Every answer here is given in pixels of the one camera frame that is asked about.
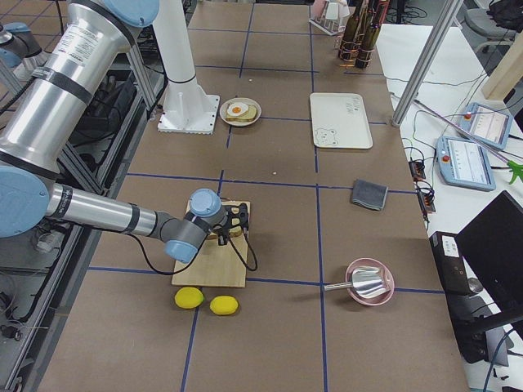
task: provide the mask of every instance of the metal pole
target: metal pole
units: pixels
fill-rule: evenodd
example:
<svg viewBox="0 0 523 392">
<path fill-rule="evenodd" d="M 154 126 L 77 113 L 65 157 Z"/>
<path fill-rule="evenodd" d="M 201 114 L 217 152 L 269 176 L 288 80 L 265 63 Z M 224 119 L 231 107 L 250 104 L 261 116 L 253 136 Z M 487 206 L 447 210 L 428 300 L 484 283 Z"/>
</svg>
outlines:
<svg viewBox="0 0 523 392">
<path fill-rule="evenodd" d="M 136 77 L 138 83 L 138 90 L 141 96 L 144 98 L 145 105 L 148 110 L 153 109 L 154 102 L 156 101 L 156 95 L 154 94 L 154 88 L 150 83 L 150 79 L 147 76 L 145 70 L 144 61 L 141 57 L 140 49 L 135 44 L 131 47 L 131 50 L 127 53 L 129 64 L 131 65 L 132 72 Z"/>
<path fill-rule="evenodd" d="M 396 111 L 392 116 L 392 125 L 399 127 L 405 118 L 413 99 L 418 94 L 418 90 L 427 75 L 427 72 L 440 49 L 440 45 L 445 39 L 445 35 L 451 26 L 454 17 L 459 11 L 463 0 L 447 0 L 443 6 L 443 11 L 440 13 L 436 24 L 432 28 L 431 34 L 428 37 L 427 43 L 419 56 L 418 63 L 414 67 L 412 75 L 410 75 L 409 82 L 403 91 L 400 102 L 396 107 Z"/>
</svg>

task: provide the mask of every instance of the green object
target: green object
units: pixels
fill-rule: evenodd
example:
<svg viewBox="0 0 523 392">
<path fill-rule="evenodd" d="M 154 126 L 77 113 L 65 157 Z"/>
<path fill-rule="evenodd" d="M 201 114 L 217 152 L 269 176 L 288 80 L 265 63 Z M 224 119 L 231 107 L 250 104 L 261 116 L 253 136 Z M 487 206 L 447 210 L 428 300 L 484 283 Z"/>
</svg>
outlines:
<svg viewBox="0 0 523 392">
<path fill-rule="evenodd" d="M 510 167 L 510 171 L 512 172 L 512 178 L 508 184 L 514 184 L 516 178 L 518 177 L 521 181 L 523 181 L 523 165 L 518 165 L 514 161 L 508 161 L 507 166 Z"/>
</svg>

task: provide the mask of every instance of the chair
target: chair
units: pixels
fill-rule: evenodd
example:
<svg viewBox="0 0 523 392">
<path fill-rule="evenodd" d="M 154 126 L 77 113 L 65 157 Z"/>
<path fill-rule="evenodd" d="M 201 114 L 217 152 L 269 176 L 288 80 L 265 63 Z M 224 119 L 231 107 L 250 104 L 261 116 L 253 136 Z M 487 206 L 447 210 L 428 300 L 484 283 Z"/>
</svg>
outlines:
<svg viewBox="0 0 523 392">
<path fill-rule="evenodd" d="M 467 10 L 465 12 L 465 23 L 474 32 L 487 38 L 486 42 L 476 47 L 475 53 L 480 50 L 486 53 L 491 45 L 512 45 L 516 36 L 516 31 L 496 26 L 496 22 L 487 15 L 487 10 L 483 8 Z"/>
</svg>

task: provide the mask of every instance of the pink bowl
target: pink bowl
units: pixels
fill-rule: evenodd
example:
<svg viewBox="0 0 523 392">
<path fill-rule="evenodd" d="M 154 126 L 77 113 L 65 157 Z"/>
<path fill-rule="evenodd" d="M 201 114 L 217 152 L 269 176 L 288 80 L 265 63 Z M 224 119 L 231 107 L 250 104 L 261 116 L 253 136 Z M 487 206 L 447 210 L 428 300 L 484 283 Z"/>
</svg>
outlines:
<svg viewBox="0 0 523 392">
<path fill-rule="evenodd" d="M 356 268 L 359 267 L 378 267 L 383 270 L 383 277 L 385 279 L 385 284 L 391 288 L 390 291 L 384 292 L 380 296 L 375 296 L 374 298 L 362 298 L 361 296 L 358 296 L 355 292 L 352 291 L 351 288 L 348 288 L 347 291 L 351 295 L 352 298 L 354 298 L 356 301 L 363 305 L 368 306 L 377 306 L 377 305 L 383 305 L 387 301 L 389 301 L 392 298 L 392 294 L 394 294 L 394 279 L 392 277 L 391 271 L 382 263 L 380 263 L 377 260 L 374 259 L 368 259 L 368 258 L 362 258 L 357 259 L 351 262 L 351 264 L 346 269 L 345 273 L 345 281 L 349 282 L 351 280 L 352 271 L 354 271 Z"/>
</svg>

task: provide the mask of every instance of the wooden cutting board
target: wooden cutting board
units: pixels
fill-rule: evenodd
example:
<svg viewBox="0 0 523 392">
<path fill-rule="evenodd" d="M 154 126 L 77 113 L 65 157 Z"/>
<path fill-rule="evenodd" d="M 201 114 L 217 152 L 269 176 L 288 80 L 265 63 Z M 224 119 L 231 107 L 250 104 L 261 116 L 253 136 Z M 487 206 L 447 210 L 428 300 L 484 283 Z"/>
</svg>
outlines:
<svg viewBox="0 0 523 392">
<path fill-rule="evenodd" d="M 249 219 L 251 203 L 245 201 L 227 201 L 223 205 L 247 204 Z M 174 286 L 196 287 L 245 287 L 245 267 L 232 246 L 227 243 L 219 246 L 216 235 L 209 236 L 193 261 L 184 272 L 172 276 Z M 243 235 L 232 237 L 236 248 L 244 260 L 247 260 L 247 243 Z M 186 264 L 176 261 L 174 271 L 181 270 Z"/>
</svg>

